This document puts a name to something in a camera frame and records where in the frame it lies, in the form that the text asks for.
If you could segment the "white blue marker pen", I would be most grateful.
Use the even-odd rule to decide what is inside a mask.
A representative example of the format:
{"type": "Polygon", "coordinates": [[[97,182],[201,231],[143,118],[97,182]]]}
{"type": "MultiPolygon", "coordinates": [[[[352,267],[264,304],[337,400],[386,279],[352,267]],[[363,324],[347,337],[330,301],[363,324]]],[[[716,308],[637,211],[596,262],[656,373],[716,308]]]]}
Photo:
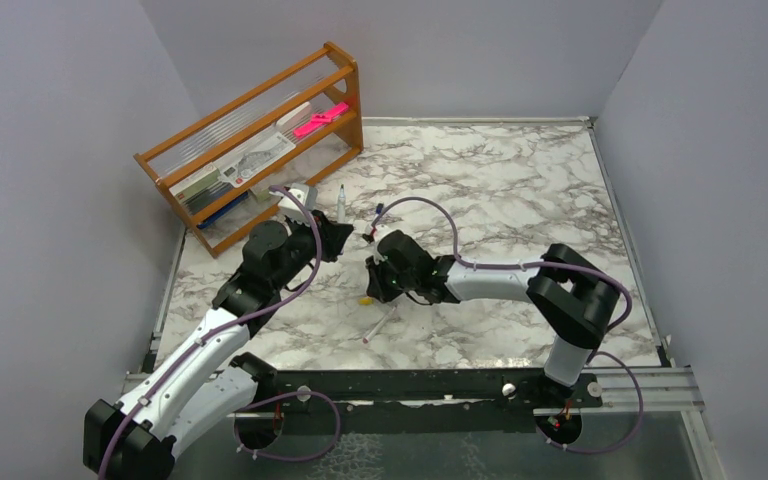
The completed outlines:
{"type": "Polygon", "coordinates": [[[343,184],[341,184],[338,191],[338,196],[337,196],[337,222],[338,223],[346,222],[346,203],[347,203],[347,197],[345,193],[345,187],[343,184]]]}

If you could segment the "white red-tipped marker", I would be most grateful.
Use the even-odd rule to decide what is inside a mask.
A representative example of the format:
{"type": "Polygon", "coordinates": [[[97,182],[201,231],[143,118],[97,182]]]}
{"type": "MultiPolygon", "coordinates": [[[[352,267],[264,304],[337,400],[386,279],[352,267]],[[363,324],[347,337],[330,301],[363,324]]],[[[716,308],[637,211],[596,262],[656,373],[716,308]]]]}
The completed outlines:
{"type": "Polygon", "coordinates": [[[394,316],[398,307],[391,307],[375,324],[374,326],[362,337],[362,343],[368,344],[376,334],[380,332],[383,326],[394,316]]]}

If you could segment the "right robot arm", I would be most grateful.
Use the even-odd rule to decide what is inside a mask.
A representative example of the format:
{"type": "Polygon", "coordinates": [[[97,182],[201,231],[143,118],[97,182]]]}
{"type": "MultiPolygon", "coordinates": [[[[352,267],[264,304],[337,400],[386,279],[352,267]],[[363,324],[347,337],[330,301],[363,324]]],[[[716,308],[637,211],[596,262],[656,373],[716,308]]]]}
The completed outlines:
{"type": "Polygon", "coordinates": [[[588,358],[601,345],[614,310],[628,291],[574,249],[553,244],[531,262],[488,264],[456,255],[432,256],[400,230],[365,234],[372,254],[365,261],[366,294],[389,303],[401,295],[428,304],[508,300],[534,305],[555,340],[537,380],[539,398],[560,407],[577,392],[588,358]]]}

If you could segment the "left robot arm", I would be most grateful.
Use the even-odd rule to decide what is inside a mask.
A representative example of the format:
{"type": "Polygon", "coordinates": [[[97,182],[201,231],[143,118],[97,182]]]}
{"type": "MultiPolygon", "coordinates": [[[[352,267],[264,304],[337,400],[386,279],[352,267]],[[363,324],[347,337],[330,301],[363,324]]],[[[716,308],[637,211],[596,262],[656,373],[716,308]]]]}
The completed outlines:
{"type": "Polygon", "coordinates": [[[114,403],[94,403],[84,417],[83,463],[101,479],[166,479],[178,457],[222,418],[295,397],[277,385],[277,370],[238,351],[283,306],[336,261],[353,227],[319,210],[285,223],[256,225],[242,262],[220,287],[196,329],[166,362],[114,403]]]}

